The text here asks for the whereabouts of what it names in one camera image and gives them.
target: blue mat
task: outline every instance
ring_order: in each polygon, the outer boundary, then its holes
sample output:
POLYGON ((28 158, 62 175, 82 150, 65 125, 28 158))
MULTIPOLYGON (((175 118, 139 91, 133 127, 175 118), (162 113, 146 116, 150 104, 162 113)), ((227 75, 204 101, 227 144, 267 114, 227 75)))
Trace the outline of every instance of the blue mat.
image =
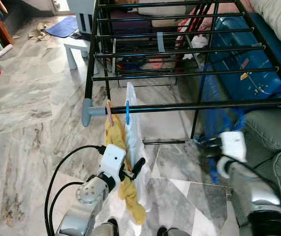
POLYGON ((66 38, 78 29, 77 20, 74 16, 67 16, 61 22, 46 29, 46 32, 53 36, 66 38))

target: drying rack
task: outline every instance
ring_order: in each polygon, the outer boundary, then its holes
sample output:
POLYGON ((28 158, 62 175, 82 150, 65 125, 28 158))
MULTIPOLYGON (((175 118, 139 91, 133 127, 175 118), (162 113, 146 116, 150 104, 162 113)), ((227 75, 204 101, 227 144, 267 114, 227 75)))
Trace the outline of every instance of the drying rack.
MULTIPOLYGON (((93 30, 90 44, 89 66, 87 72, 85 99, 82 111, 82 123, 86 127, 90 123, 92 116, 107 115, 106 107, 93 107, 92 89, 94 81, 104 81, 106 85, 107 98, 111 99, 109 81, 114 80, 139 80, 157 77, 178 77, 178 76, 201 76, 201 85, 199 87, 198 98, 194 103, 176 103, 176 104, 157 104, 157 105, 142 105, 130 106, 130 113, 148 113, 148 112, 168 112, 180 110, 195 110, 193 119, 193 126, 191 131, 191 138, 194 137, 198 111, 202 109, 222 109, 222 108, 245 108, 245 107, 276 107, 281 106, 280 98, 271 98, 265 100, 247 100, 247 101, 207 101, 201 102, 203 88, 206 75, 220 75, 233 73, 258 73, 266 71, 275 71, 281 79, 281 63, 278 61, 274 52, 269 48, 266 40, 261 32, 255 26, 255 23, 247 13, 246 9, 240 0, 192 0, 184 2, 163 2, 163 3, 137 3, 137 4, 107 4, 106 0, 95 0, 94 3, 94 17, 93 30), (211 4, 215 4, 214 13, 208 14, 211 4), (218 13, 219 3, 235 3, 240 13, 218 13), (195 11, 192 15, 180 16, 143 16, 136 18, 110 18, 110 11, 113 9, 127 9, 127 8, 141 8, 141 7, 166 7, 166 6, 181 6, 181 5, 196 5, 195 11), (240 17, 242 16, 249 28, 246 29, 231 29, 231 30, 215 30, 215 22, 218 17, 240 17), (206 17, 212 18, 212 25, 210 30, 197 31, 202 20, 206 17), (161 27, 158 33, 128 33, 131 29, 126 29, 125 34, 114 35, 112 24, 115 22, 133 21, 135 24, 139 21, 145 20, 177 20, 177 19, 191 19, 186 26, 191 31, 173 31, 164 32, 164 27, 161 27), (228 47, 212 47, 213 35, 215 33, 233 33, 233 32, 252 32, 259 42, 258 45, 248 46, 228 46, 228 47), (193 48, 191 39, 197 34, 208 34, 208 46, 204 48, 193 48), (251 50, 263 50, 269 58, 271 68, 251 68, 240 69, 233 71, 208 71, 207 65, 210 61, 210 53, 233 51, 237 53, 248 52, 251 50), (196 53, 205 54, 205 66, 201 71, 187 72, 185 68, 160 68, 160 69, 146 69, 132 68, 129 70, 117 69, 117 63, 123 60, 125 63, 141 63, 145 60, 148 63, 156 63, 156 61, 149 61, 149 59, 163 59, 163 62, 175 62, 178 64, 184 54, 192 54, 192 60, 197 60, 196 53), (104 67, 104 77, 94 77, 94 63, 95 60, 101 60, 104 67), (108 75, 110 66, 107 61, 112 63, 113 76, 108 75)), ((112 114, 126 113, 126 107, 112 107, 112 114)), ((184 141, 171 142, 150 142, 149 144, 171 144, 184 143, 184 141)))

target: gray sofa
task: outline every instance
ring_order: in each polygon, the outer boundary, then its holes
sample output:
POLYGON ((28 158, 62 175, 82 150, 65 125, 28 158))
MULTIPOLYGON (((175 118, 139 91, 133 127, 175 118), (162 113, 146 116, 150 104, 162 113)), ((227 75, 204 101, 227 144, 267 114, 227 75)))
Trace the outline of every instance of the gray sofa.
MULTIPOLYGON (((281 108, 249 112, 246 114, 243 133, 248 164, 274 182, 281 193, 281 108)), ((246 219, 242 219, 238 213, 236 210, 239 224, 245 225, 246 219)))

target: clothes peg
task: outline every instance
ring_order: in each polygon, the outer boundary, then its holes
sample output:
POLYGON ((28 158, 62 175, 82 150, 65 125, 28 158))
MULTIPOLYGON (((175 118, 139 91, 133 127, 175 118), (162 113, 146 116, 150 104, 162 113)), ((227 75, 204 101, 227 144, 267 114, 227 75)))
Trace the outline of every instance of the clothes peg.
POLYGON ((129 125, 129 101, 126 101, 126 124, 129 125))
POLYGON ((106 111, 107 111, 107 116, 108 116, 109 121, 110 121, 110 125, 114 126, 114 122, 113 122, 113 118, 112 118, 112 112, 111 112, 111 106, 110 106, 109 102, 106 103, 106 111))

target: white plastic chair leg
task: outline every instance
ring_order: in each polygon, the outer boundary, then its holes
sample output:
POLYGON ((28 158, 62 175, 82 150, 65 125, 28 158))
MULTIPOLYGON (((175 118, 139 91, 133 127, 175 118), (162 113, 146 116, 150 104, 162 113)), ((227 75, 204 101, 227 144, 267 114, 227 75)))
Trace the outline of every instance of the white plastic chair leg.
POLYGON ((98 74, 98 73, 99 73, 99 69, 98 69, 98 67, 97 67, 97 64, 94 63, 94 74, 96 75, 96 74, 98 74))
POLYGON ((77 63, 75 61, 75 58, 73 57, 71 48, 69 48, 69 47, 65 47, 65 48, 66 48, 66 54, 67 54, 67 60, 68 60, 69 68, 71 70, 77 69, 77 63))
POLYGON ((81 56, 83 58, 87 58, 88 57, 88 52, 87 51, 84 51, 84 50, 80 50, 81 51, 81 56))

